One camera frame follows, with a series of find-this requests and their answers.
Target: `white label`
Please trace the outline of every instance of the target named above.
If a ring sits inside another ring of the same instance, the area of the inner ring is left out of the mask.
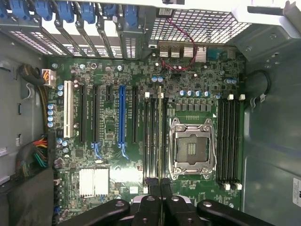
[[[7,153],[8,153],[8,148],[7,147],[0,148],[0,156],[3,156]]]
[[[301,207],[301,180],[293,179],[293,203]]]
[[[171,16],[172,13],[173,13],[173,10],[170,8],[161,8],[159,10],[159,15],[161,15],[161,16]]]
[[[138,194],[138,187],[137,186],[131,186],[130,187],[130,194]]]

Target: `black ram slot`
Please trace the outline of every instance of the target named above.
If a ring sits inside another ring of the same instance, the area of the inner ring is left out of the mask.
[[[87,87],[79,87],[79,142],[87,139]]]
[[[99,86],[93,86],[92,143],[99,142]]]
[[[224,100],[219,100],[218,105],[218,130],[217,130],[217,168],[216,168],[216,182],[222,182],[222,142],[223,142],[223,120],[224,120]]]
[[[138,87],[132,89],[132,144],[138,139]]]
[[[144,102],[144,115],[143,115],[143,182],[148,177],[148,119],[149,119],[149,102]]]
[[[240,118],[240,101],[235,102],[236,109],[235,109],[235,139],[234,139],[234,170],[233,170],[233,182],[240,182],[238,179],[238,144],[239,144],[239,118]]]
[[[233,166],[234,166],[234,139],[235,139],[235,101],[230,101],[230,115],[229,115],[229,159],[228,159],[228,177],[227,181],[232,182],[233,179]]]
[[[151,99],[150,100],[150,176],[155,176],[153,175],[154,172],[154,154],[155,154],[155,132],[156,132],[156,126],[155,126],[155,102],[156,99]]]
[[[113,88],[112,86],[105,87],[105,101],[112,102],[113,101]]]
[[[162,178],[165,178],[165,172],[166,172],[166,165],[167,165],[167,159],[166,159],[166,144],[167,144],[167,103],[168,99],[163,99],[163,108],[162,108]]]

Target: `ventilation grille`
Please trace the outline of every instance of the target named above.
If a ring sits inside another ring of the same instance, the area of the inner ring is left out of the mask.
[[[126,38],[126,48],[127,48],[127,57],[135,58],[136,57],[136,39],[135,38]]]
[[[67,55],[64,53],[56,44],[52,43],[49,39],[47,39],[44,35],[42,35],[40,32],[30,32],[37,40],[42,42],[44,45],[51,48],[54,52],[56,52],[58,55]]]
[[[229,12],[176,10],[172,22],[190,34],[195,42],[224,44],[251,24],[238,23]],[[169,24],[156,18],[152,40],[187,41],[190,39]]]
[[[36,43],[34,40],[30,39],[28,36],[26,36],[22,32],[10,31],[10,33],[12,33],[14,36],[19,38],[20,40],[26,42],[28,45],[34,47],[36,50],[40,51],[41,53],[46,54],[46,55],[52,55],[51,52],[49,52],[47,49],[45,49],[44,47],[42,47],[41,45]]]

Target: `cable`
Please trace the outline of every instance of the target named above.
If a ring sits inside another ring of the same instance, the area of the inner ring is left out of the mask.
[[[181,29],[180,27],[178,27],[177,25],[175,25],[173,22],[171,22],[170,19],[167,18],[166,21],[167,21],[170,25],[172,25],[172,26],[174,26],[176,29],[178,29],[181,33],[183,33],[186,37],[188,37],[188,38],[191,40],[191,42],[192,42],[192,44],[193,44],[193,57],[192,57],[192,59],[190,60],[189,65],[188,65],[187,67],[182,67],[181,69],[173,68],[171,65],[166,64],[166,63],[165,63],[165,60],[162,58],[162,59],[161,59],[162,67],[163,67],[163,68],[169,68],[170,70],[172,70],[172,71],[177,71],[177,72],[179,72],[179,71],[185,71],[185,70],[187,70],[187,69],[190,69],[191,66],[192,66],[192,65],[195,63],[195,61],[196,61],[196,58],[197,58],[197,52],[198,52],[198,47],[197,47],[197,45],[196,45],[194,39],[193,39],[187,32],[185,32],[183,29]]]

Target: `pcie slot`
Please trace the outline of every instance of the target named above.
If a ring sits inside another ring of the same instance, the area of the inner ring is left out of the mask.
[[[132,89],[132,144],[137,143],[138,139],[138,87]]]
[[[149,136],[149,131],[148,131],[148,118],[149,118],[149,101],[146,100],[144,102],[144,114],[143,114],[143,181],[146,180],[147,177],[149,177],[149,164],[148,164],[148,136]]]
[[[79,141],[87,139],[87,87],[79,87]]]
[[[99,142],[99,86],[93,86],[92,143]]]
[[[155,171],[155,166],[154,160],[155,160],[155,134],[156,134],[156,120],[155,120],[155,103],[156,99],[152,98],[150,100],[150,158],[149,158],[149,163],[150,163],[150,177],[155,177],[154,171]]]
[[[126,155],[126,86],[119,86],[119,126],[118,126],[118,147],[121,149],[122,156]]]
[[[73,135],[73,82],[64,82],[64,137]]]
[[[162,178],[165,178],[165,172],[166,172],[166,165],[167,165],[167,159],[166,159],[166,141],[167,141],[167,103],[168,99],[163,99],[163,107],[162,107]]]

